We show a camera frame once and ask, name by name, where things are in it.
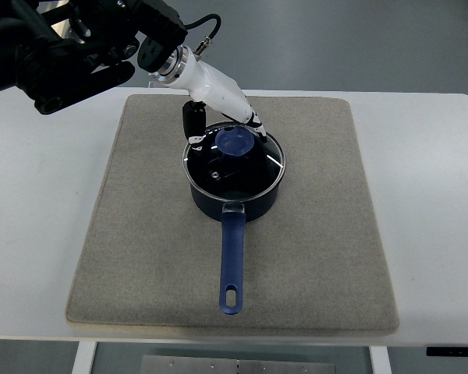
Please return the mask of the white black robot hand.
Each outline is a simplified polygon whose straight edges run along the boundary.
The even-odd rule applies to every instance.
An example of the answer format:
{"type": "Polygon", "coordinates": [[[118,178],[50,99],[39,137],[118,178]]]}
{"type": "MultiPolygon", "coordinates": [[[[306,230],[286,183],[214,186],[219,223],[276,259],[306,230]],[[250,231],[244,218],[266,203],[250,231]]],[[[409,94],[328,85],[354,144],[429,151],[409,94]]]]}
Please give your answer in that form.
{"type": "Polygon", "coordinates": [[[175,77],[173,74],[165,85],[186,90],[194,101],[203,102],[233,121],[248,125],[263,143],[267,142],[267,133],[260,118],[234,79],[195,58],[186,62],[185,69],[178,75],[175,77]]]}

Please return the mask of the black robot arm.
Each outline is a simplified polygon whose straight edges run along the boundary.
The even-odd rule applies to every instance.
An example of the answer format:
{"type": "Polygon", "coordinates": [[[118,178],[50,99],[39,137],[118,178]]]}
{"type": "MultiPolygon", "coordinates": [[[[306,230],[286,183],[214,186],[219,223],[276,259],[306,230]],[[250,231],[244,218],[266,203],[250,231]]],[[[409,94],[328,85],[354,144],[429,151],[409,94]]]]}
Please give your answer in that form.
{"type": "Polygon", "coordinates": [[[60,111],[127,82],[141,69],[160,75],[175,68],[189,30],[163,1],[68,1],[38,12],[38,1],[0,1],[0,91],[20,88],[43,115],[60,111]]]}

